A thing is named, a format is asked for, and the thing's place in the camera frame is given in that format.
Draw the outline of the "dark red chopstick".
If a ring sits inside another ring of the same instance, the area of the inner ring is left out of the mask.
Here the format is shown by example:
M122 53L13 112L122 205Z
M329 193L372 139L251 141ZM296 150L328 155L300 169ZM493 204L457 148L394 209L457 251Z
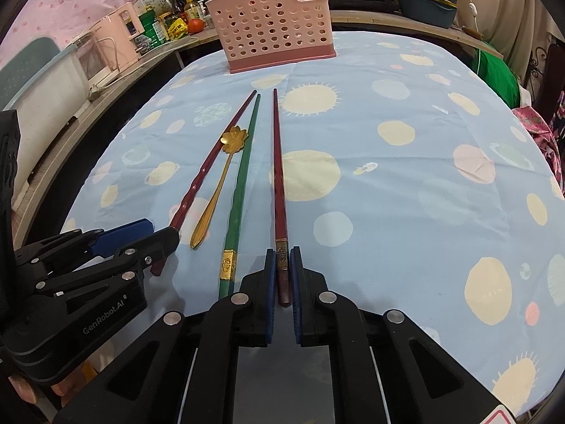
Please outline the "dark red chopstick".
M185 222L186 216L188 214L189 209L191 208L192 203L195 200L195 196L197 195L199 189L201 188L207 174L209 173L210 169L212 168L216 158L219 155L219 152L222 147L221 138L224 133L230 131L234 126L238 124L238 121L251 104L251 101L256 97L258 94L257 90L253 90L246 100L241 104L241 107L238 108L238 111L232 117L232 120L229 121L229 124L225 127L225 129L220 133L219 137L216 139L212 149L209 151L208 155L204 159L202 165L200 166L198 172L195 175L195 178L191 181L191 185L189 189L184 194L178 209L172 216L169 225L172 228L175 228L177 232L181 231L181 228Z
M291 304L288 274L288 233L285 211L284 164L281 151L281 127L278 90L273 89L273 188L275 246L277 256L278 298L282 307Z

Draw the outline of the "green chopstick gold band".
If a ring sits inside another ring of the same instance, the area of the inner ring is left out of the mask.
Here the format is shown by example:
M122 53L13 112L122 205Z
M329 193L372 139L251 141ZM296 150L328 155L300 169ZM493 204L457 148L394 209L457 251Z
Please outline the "green chopstick gold band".
M260 104L261 95L258 94L255 99L250 123L247 129L247 138L245 140L245 145L239 162L238 177L236 186L234 187L231 211L228 220L228 230L224 241L218 287L218 298L220 300L234 293L234 278L236 277L237 271L238 244L244 196Z

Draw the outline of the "gold flower spoon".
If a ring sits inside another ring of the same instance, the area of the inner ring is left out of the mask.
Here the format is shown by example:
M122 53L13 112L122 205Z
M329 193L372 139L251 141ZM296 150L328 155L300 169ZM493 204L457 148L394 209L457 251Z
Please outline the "gold flower spoon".
M224 132L220 138L220 143L222 144L221 150L227 154L227 159L214 193L192 231L190 246L193 250L197 249L201 245L208 234L214 216L214 211L218 204L221 190L223 189L233 157L236 153L244 149L247 137L247 130L241 129L238 125L235 125L228 131Z

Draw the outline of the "blue planet-print tablecloth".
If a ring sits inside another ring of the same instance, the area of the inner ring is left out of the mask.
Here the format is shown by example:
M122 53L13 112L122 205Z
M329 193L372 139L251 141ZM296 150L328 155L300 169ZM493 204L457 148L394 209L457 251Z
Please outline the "blue planet-print tablecloth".
M341 33L336 57L231 74L192 61L117 133L67 229L156 228L252 92L237 274L274 244L272 114L289 242L331 290L397 308L514 414L564 370L564 197L517 117L456 57L407 36Z

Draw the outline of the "pink toaster appliance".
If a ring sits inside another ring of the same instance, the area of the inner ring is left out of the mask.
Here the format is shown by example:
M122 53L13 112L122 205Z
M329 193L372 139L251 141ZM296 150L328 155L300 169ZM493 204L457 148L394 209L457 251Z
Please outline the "pink toaster appliance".
M73 39L90 89L108 85L139 60L134 39L143 33L134 6L125 3Z

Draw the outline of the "green white food package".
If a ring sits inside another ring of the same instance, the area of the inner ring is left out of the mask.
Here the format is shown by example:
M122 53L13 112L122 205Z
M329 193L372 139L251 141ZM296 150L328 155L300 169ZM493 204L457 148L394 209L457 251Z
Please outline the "green white food package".
M144 36L149 40L151 49L169 41L167 31L161 20L156 16L154 9L148 8L139 18L144 28Z

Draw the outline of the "orange fruit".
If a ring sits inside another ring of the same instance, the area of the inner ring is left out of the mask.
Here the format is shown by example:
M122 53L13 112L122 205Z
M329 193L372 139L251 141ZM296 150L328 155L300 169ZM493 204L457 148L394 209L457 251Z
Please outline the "orange fruit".
M192 18L188 22L188 32L190 35L201 33L205 30L206 24L199 18Z

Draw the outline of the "yellow-capped condiment bottle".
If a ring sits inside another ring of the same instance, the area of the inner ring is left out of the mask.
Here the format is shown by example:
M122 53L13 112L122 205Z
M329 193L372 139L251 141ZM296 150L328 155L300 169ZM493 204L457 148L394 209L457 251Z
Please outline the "yellow-capped condiment bottle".
M186 0L184 13L187 16L188 21L191 21L192 19L200 19L199 6L194 0Z

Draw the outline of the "pink perforated utensil basket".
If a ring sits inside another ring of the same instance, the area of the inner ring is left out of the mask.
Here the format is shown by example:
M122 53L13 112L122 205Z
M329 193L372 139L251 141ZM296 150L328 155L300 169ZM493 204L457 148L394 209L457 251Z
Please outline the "pink perforated utensil basket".
M206 3L232 74L334 58L328 0Z

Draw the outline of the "green cloth bag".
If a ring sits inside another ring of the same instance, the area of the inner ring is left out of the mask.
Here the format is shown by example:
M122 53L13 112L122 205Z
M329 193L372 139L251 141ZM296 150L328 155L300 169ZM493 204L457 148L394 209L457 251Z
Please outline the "green cloth bag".
M516 75L506 62L478 50L470 69L484 81L510 109L520 105L520 90Z

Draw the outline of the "dark blue planter box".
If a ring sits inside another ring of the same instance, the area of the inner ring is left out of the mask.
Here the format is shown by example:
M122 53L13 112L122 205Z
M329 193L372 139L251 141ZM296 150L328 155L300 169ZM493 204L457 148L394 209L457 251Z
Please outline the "dark blue planter box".
M457 16L457 1L397 0L401 14L417 22L450 28Z

